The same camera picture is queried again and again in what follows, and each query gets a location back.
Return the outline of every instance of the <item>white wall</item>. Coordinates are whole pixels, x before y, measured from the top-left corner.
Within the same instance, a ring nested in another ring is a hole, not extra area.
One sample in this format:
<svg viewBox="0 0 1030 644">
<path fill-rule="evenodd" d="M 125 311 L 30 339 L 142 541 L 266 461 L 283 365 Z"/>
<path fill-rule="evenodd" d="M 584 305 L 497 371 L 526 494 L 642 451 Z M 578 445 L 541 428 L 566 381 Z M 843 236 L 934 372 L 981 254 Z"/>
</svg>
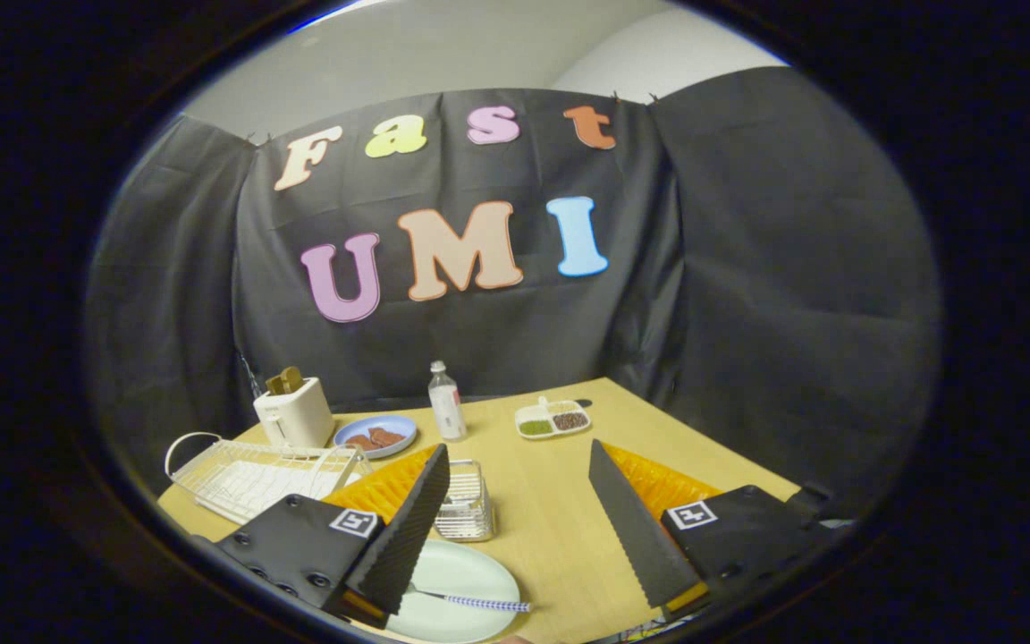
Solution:
<svg viewBox="0 0 1030 644">
<path fill-rule="evenodd" d="M 649 103 L 762 65 L 783 63 L 663 0 L 387 0 L 274 42 L 183 111 L 262 142 L 416 94 L 525 87 Z"/>
<path fill-rule="evenodd" d="M 723 74 L 784 66 L 772 54 L 683 9 L 645 16 L 596 45 L 552 84 L 553 90 L 607 95 L 639 103 Z"/>
</svg>

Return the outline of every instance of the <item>dish rack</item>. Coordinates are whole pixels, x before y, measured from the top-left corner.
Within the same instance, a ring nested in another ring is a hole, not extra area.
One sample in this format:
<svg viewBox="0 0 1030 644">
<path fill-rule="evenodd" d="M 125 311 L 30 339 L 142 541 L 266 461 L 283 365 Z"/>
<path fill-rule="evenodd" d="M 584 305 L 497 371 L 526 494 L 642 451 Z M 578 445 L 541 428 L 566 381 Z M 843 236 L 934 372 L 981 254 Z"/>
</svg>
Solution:
<svg viewBox="0 0 1030 644">
<path fill-rule="evenodd" d="M 450 482 L 435 520 L 449 541 L 486 541 L 495 535 L 495 509 L 478 462 L 450 461 Z"/>
<path fill-rule="evenodd" d="M 197 456 L 171 471 L 173 451 L 193 437 L 215 437 Z M 208 432 L 188 433 L 169 445 L 165 473 L 204 506 L 236 523 L 252 520 L 289 494 L 323 499 L 372 473 L 358 445 L 335 448 L 246 444 Z"/>
</svg>

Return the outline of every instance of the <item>blue plate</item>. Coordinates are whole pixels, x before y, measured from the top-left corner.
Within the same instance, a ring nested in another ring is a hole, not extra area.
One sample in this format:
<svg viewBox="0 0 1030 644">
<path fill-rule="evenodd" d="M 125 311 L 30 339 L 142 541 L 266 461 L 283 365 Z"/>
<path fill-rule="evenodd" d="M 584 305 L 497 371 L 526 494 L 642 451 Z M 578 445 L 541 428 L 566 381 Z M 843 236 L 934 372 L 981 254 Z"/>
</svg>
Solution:
<svg viewBox="0 0 1030 644">
<path fill-rule="evenodd" d="M 333 437 L 332 443 L 336 445 L 344 444 L 344 441 L 350 439 L 353 436 L 359 435 L 362 437 L 369 437 L 369 430 L 372 428 L 383 428 L 385 431 L 393 433 L 393 435 L 400 435 L 404 437 L 404 440 L 397 444 L 390 444 L 388 447 L 381 447 L 380 449 L 368 449 L 364 453 L 368 453 L 368 457 L 384 457 L 391 456 L 392 453 L 397 453 L 412 444 L 412 441 L 416 440 L 416 420 L 411 418 L 405 418 L 404 416 L 372 416 L 371 418 L 364 418 L 363 420 L 355 420 L 354 423 L 344 425 L 343 428 L 336 433 L 336 437 Z"/>
</svg>

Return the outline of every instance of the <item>white toaster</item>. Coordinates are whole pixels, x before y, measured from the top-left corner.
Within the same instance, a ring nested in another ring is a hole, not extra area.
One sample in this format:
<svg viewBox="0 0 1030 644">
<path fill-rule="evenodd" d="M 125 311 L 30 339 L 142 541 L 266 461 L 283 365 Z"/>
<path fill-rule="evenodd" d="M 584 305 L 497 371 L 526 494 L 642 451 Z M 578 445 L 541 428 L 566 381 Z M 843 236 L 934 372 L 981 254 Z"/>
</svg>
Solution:
<svg viewBox="0 0 1030 644">
<path fill-rule="evenodd" d="M 266 392 L 253 408 L 269 442 L 291 447 L 327 447 L 336 420 L 323 399 L 319 378 L 304 378 L 298 391 L 274 395 Z"/>
</svg>

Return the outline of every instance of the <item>striped handle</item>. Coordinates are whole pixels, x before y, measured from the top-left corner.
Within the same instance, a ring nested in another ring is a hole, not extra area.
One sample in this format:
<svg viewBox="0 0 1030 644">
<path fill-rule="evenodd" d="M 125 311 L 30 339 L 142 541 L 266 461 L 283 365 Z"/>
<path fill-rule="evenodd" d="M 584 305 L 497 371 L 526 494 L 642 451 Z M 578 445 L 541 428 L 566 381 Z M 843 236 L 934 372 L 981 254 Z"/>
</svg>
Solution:
<svg viewBox="0 0 1030 644">
<path fill-rule="evenodd" d="M 455 597 L 445 595 L 445 600 L 452 604 L 462 604 L 464 607 L 490 608 L 493 611 L 508 611 L 512 613 L 529 613 L 531 604 L 526 602 L 491 602 L 491 600 L 472 600 L 470 597 Z"/>
</svg>

